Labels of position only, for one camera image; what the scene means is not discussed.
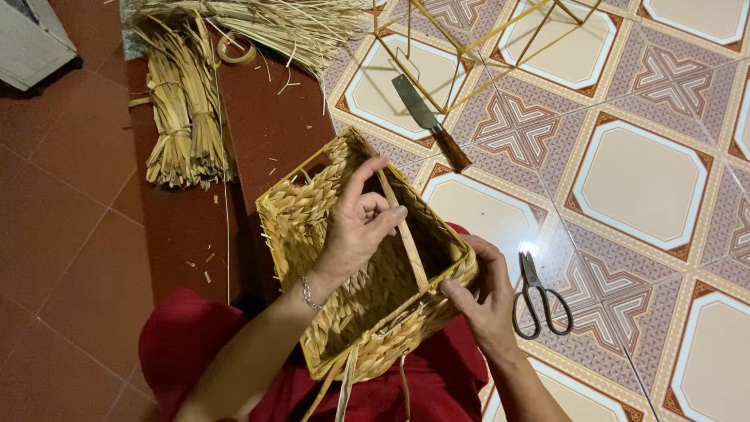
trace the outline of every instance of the woven basket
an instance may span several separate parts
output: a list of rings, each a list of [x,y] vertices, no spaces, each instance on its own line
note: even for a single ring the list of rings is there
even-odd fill
[[[331,164],[314,177],[303,167],[319,154]],[[282,289],[299,282],[314,265],[326,238],[329,210],[352,173],[376,154],[354,128],[324,146],[289,176],[257,199],[258,214],[271,249]],[[302,172],[304,185],[290,179]],[[349,382],[366,381],[383,374],[394,361],[443,328],[456,315],[447,299],[436,292],[446,278],[466,285],[477,273],[474,251],[419,197],[393,166],[383,169],[388,185],[371,190],[395,200],[409,210],[408,229],[386,237],[367,263],[340,286],[304,332],[300,343],[310,376],[344,377],[344,362],[355,356]],[[408,258],[404,242],[413,238],[417,262]],[[421,289],[415,271],[427,276]]]

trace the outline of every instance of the red clothing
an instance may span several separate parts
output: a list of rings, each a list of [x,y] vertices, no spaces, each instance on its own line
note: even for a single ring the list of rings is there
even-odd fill
[[[151,314],[141,332],[139,358],[165,420],[172,420],[218,351],[247,322],[242,311],[178,289]],[[479,391],[488,382],[484,358],[463,316],[420,344],[404,364],[411,420],[479,421]],[[249,420],[300,420],[321,381],[310,378],[297,346]],[[310,421],[333,420],[340,382],[334,382]],[[347,420],[406,420],[398,361],[383,375],[352,386]]]

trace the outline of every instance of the yellow metal frame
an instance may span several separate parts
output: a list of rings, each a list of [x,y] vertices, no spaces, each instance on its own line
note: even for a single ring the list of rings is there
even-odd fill
[[[401,71],[406,75],[406,77],[409,78],[409,80],[419,89],[419,91],[426,97],[426,99],[432,104],[439,112],[440,114],[446,115],[449,111],[455,109],[456,107],[460,106],[461,104],[465,103],[469,100],[469,98],[473,97],[474,95],[477,95],[481,91],[484,91],[487,87],[492,85],[495,81],[499,80],[500,78],[504,77],[505,75],[511,73],[513,70],[517,69],[519,66],[523,65],[524,63],[528,62],[529,60],[533,59],[536,55],[541,53],[542,51],[546,50],[549,47],[552,47],[557,41],[562,40],[566,36],[568,36],[571,32],[575,31],[576,29],[579,29],[581,26],[586,23],[586,21],[591,17],[591,14],[594,13],[594,11],[599,7],[599,4],[602,3],[602,0],[598,0],[595,5],[591,7],[591,10],[589,10],[589,13],[586,14],[586,17],[583,19],[580,19],[579,17],[575,16],[573,12],[570,11],[560,0],[540,0],[539,3],[536,5],[533,5],[531,8],[525,10],[520,15],[516,16],[513,19],[510,19],[508,22],[503,23],[501,26],[498,26],[497,28],[493,29],[492,31],[489,31],[486,35],[481,36],[480,38],[477,38],[476,40],[472,41],[469,44],[462,45],[458,41],[456,41],[448,31],[443,28],[443,26],[440,25],[440,23],[435,20],[435,17],[430,14],[430,12],[425,9],[424,5],[419,2],[419,0],[408,0],[409,2],[409,9],[405,15],[401,15],[399,17],[396,17],[392,20],[389,20],[382,26],[378,26],[377,22],[377,14],[373,14],[373,34],[375,35],[375,38],[380,41],[380,44],[385,49],[385,51],[391,56],[391,58],[396,62],[396,65],[401,69]],[[512,25],[513,23],[516,23],[521,18],[525,17],[526,15],[532,13],[533,11],[538,10],[542,6],[546,5],[547,3],[552,2],[552,7],[549,11],[547,11],[547,14],[545,14],[544,19],[541,20],[539,23],[539,26],[536,27],[536,30],[532,34],[531,38],[529,39],[529,42],[526,43],[526,46],[524,47],[523,51],[521,51],[520,56],[518,56],[518,60],[516,60],[515,65],[506,65],[508,68],[501,72],[496,77],[492,78],[489,82],[483,83],[480,87],[474,89],[469,94],[464,96],[463,98],[457,98],[456,101],[452,105],[448,105],[448,102],[451,97],[451,92],[453,91],[453,86],[456,83],[456,78],[458,77],[458,69],[459,66],[461,66],[461,57],[463,57],[464,54],[466,54],[471,49],[477,47],[479,44],[485,42],[489,38],[492,38],[494,35],[500,33],[503,29],[507,28],[508,26]],[[547,19],[552,14],[552,10],[555,8],[555,6],[562,9],[564,12],[566,12],[575,22],[577,23],[576,26],[573,27],[570,31],[567,31],[565,34],[562,34],[549,44],[545,45],[541,49],[537,50],[530,56],[526,57],[524,59],[523,57],[526,55],[527,50],[531,46],[531,43],[534,42],[534,39],[536,38],[536,35],[539,34],[539,31],[542,29],[542,26],[547,22]],[[408,18],[408,24],[407,24],[407,34],[406,34],[406,59],[408,60],[411,53],[412,48],[412,9],[413,7],[419,9],[419,11],[426,17],[430,22],[435,25],[435,28],[437,28],[438,31],[440,31],[441,34],[445,36],[445,38],[453,44],[453,47],[456,49],[456,71],[453,74],[453,81],[451,82],[451,88],[448,90],[448,95],[445,98],[444,105],[440,106],[437,101],[430,95],[430,93],[422,86],[422,84],[419,83],[419,78],[414,77],[412,73],[407,69],[406,66],[404,66],[403,63],[401,63],[398,60],[398,55],[394,54],[393,51],[388,47],[388,44],[383,40],[382,37],[380,37],[379,33],[382,29],[388,28],[390,25],[398,22],[399,20],[402,20],[405,16]],[[375,8],[375,0],[373,0],[373,9]]]

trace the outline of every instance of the bundle of dried straw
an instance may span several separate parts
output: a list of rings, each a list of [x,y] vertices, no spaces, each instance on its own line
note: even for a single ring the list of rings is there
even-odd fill
[[[211,41],[201,18],[179,30],[152,18],[157,30],[136,30],[148,43],[148,80],[159,140],[146,179],[169,186],[208,188],[236,176],[231,146],[218,127],[219,100]]]
[[[352,36],[362,0],[140,0],[136,17],[199,14],[291,58],[323,80],[338,46]]]

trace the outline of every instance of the silver bracelet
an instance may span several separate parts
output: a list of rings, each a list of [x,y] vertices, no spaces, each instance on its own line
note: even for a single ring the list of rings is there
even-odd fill
[[[323,309],[323,305],[318,305],[317,303],[313,302],[312,297],[310,297],[310,284],[308,283],[308,278],[305,276],[302,276],[302,296],[304,296],[304,301],[307,302],[307,305],[315,310],[321,310]]]

